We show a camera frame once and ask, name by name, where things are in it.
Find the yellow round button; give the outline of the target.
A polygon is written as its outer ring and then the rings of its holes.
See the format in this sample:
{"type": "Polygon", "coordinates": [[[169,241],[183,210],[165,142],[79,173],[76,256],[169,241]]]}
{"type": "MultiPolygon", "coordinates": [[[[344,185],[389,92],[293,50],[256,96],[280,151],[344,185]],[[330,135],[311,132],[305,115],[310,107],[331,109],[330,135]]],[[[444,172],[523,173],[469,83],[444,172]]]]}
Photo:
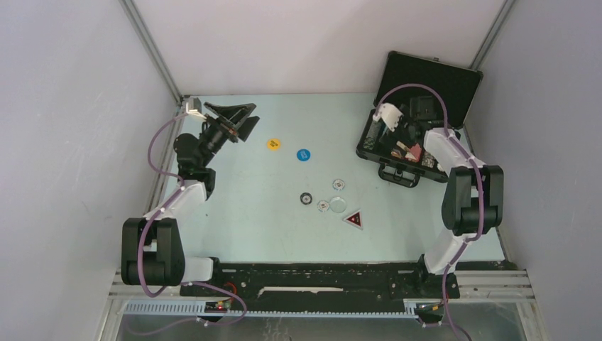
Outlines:
{"type": "Polygon", "coordinates": [[[266,143],[266,146],[271,151],[277,151],[281,148],[281,141],[279,139],[269,139],[266,143]]]}

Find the red playing card deck box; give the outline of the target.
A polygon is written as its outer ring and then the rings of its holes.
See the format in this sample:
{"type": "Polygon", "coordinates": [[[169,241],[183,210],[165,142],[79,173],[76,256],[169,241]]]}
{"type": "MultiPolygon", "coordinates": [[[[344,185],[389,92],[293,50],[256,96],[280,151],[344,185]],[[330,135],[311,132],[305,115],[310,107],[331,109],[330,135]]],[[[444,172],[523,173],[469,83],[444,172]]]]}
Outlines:
{"type": "Polygon", "coordinates": [[[422,148],[419,144],[409,147],[401,141],[397,141],[390,154],[394,158],[417,163],[421,158],[422,148]]]}

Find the blue round button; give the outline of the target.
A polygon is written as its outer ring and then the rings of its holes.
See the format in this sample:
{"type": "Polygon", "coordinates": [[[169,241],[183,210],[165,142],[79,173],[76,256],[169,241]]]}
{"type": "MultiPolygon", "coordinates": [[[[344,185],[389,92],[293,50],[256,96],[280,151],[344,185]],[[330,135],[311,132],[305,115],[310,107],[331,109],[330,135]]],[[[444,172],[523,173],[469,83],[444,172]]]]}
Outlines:
{"type": "Polygon", "coordinates": [[[306,162],[310,160],[311,152],[306,148],[302,148],[297,151],[296,156],[299,161],[306,162]]]}

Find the clear round dealer button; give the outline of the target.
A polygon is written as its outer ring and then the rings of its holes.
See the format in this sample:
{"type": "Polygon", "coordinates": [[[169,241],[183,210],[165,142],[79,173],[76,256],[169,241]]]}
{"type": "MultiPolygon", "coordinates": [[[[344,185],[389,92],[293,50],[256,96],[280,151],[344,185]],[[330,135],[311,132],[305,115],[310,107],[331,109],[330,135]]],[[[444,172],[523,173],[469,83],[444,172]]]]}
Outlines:
{"type": "Polygon", "coordinates": [[[329,209],[334,213],[344,213],[347,209],[347,202],[342,197],[333,197],[329,201],[329,209]]]}

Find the red black triangle marker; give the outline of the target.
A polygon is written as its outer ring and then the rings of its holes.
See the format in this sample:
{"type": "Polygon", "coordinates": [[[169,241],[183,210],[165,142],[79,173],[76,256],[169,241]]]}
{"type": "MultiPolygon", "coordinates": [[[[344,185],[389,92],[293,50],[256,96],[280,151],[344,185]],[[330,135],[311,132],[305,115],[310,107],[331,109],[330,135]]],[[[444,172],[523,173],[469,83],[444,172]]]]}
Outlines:
{"type": "Polygon", "coordinates": [[[356,210],[355,212],[351,213],[349,216],[345,217],[342,221],[359,229],[359,230],[363,230],[363,219],[362,219],[361,210],[356,210]]]}

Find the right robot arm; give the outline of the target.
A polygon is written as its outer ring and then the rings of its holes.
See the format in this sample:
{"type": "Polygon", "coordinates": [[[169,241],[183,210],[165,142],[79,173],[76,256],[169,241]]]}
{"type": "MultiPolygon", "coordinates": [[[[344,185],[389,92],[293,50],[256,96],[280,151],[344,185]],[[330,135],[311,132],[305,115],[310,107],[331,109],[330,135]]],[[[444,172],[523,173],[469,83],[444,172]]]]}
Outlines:
{"type": "Polygon", "coordinates": [[[433,296],[441,279],[453,273],[461,255],[503,218],[504,171],[484,163],[465,148],[450,128],[416,121],[400,107],[399,130],[405,142],[422,144],[448,177],[442,199],[443,230],[418,261],[413,288],[423,297],[433,296]]]}

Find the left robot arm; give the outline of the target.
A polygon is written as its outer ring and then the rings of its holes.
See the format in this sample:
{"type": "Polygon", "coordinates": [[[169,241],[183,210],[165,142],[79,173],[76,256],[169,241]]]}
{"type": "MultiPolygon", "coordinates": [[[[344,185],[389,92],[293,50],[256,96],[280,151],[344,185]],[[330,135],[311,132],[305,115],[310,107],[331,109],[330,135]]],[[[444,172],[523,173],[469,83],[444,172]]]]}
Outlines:
{"type": "Polygon", "coordinates": [[[138,218],[129,218],[122,227],[121,279],[126,285],[142,286],[147,295],[150,286],[179,286],[197,282],[208,296],[223,290],[224,276],[215,271],[214,257],[186,255],[180,227],[206,202],[215,188],[216,172],[209,163],[223,145],[245,141],[259,117],[252,113],[253,103],[219,106],[209,102],[202,113],[200,101],[192,98],[177,119],[197,117],[202,121],[198,135],[180,134],[175,138],[177,182],[173,192],[157,207],[138,218]]]}

